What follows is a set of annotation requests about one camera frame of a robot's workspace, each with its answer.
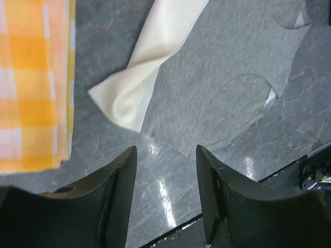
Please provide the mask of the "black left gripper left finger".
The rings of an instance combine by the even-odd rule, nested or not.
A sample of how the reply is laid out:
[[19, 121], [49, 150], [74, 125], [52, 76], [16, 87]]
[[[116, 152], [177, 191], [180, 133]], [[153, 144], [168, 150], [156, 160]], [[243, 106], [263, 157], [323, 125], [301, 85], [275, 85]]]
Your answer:
[[132, 146], [52, 193], [1, 187], [1, 247], [124, 247], [136, 172]]

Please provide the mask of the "grey cream underwear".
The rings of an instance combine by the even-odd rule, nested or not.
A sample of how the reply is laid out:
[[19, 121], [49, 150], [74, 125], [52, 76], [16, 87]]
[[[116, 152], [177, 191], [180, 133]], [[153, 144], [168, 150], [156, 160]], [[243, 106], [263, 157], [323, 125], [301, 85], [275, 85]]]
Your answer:
[[88, 94], [187, 157], [217, 149], [281, 96], [308, 30], [305, 1], [155, 1], [127, 68]]

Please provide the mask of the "orange white checkered cloth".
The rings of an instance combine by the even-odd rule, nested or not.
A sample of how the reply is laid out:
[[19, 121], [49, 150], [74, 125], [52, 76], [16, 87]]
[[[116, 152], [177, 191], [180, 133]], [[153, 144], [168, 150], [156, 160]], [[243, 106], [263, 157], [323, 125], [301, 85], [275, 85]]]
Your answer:
[[75, 1], [1, 1], [1, 173], [71, 156]]

